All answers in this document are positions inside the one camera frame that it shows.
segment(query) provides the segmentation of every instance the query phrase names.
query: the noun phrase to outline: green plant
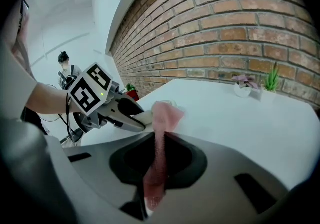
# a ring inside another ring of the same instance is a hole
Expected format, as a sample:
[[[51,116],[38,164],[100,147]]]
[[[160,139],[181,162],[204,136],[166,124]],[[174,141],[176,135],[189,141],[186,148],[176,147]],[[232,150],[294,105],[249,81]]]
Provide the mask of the green plant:
[[[131,83],[128,83],[125,88],[128,92],[136,89]]]
[[[278,75],[279,69],[278,64],[275,63],[272,67],[271,72],[267,75],[267,77],[264,80],[264,87],[269,92],[275,92],[276,88],[279,83],[279,75]]]

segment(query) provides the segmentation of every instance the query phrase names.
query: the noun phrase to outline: brick wall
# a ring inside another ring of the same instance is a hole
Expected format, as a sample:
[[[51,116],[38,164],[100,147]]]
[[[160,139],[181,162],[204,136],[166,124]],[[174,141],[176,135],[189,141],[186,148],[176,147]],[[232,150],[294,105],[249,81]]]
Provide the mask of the brick wall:
[[[260,83],[275,61],[278,92],[320,106],[320,46],[302,0],[136,0],[111,47],[140,97],[175,78]]]

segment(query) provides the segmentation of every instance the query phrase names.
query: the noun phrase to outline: red pot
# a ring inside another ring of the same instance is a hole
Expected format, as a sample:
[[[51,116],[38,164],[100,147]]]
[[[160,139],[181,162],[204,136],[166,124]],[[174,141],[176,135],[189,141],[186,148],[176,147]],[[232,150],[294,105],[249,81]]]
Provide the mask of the red pot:
[[[125,93],[126,95],[130,96],[132,99],[134,99],[136,102],[139,100],[139,96],[137,94],[136,90],[131,90]]]

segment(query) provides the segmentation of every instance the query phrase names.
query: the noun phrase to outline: pink plant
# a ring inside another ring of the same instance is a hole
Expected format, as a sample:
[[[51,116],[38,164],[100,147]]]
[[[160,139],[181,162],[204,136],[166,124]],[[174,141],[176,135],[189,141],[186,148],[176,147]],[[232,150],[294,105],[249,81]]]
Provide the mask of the pink plant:
[[[232,80],[236,81],[240,88],[251,87],[254,89],[258,89],[258,85],[255,83],[255,79],[256,77],[254,75],[247,76],[245,74],[232,77]]]

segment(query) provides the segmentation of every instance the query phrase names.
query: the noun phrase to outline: succulent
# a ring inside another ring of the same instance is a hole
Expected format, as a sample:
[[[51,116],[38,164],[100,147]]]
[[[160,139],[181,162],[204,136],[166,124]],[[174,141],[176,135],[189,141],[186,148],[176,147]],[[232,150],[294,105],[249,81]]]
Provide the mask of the succulent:
[[[279,69],[277,62],[264,80],[264,87],[269,92],[275,92],[279,83]]]
[[[255,76],[247,76],[245,74],[234,76],[232,80],[236,81],[236,83],[240,86],[240,88],[251,87],[254,89],[258,89],[258,85],[255,83]]]
[[[131,83],[128,83],[125,88],[128,92],[136,89]]]

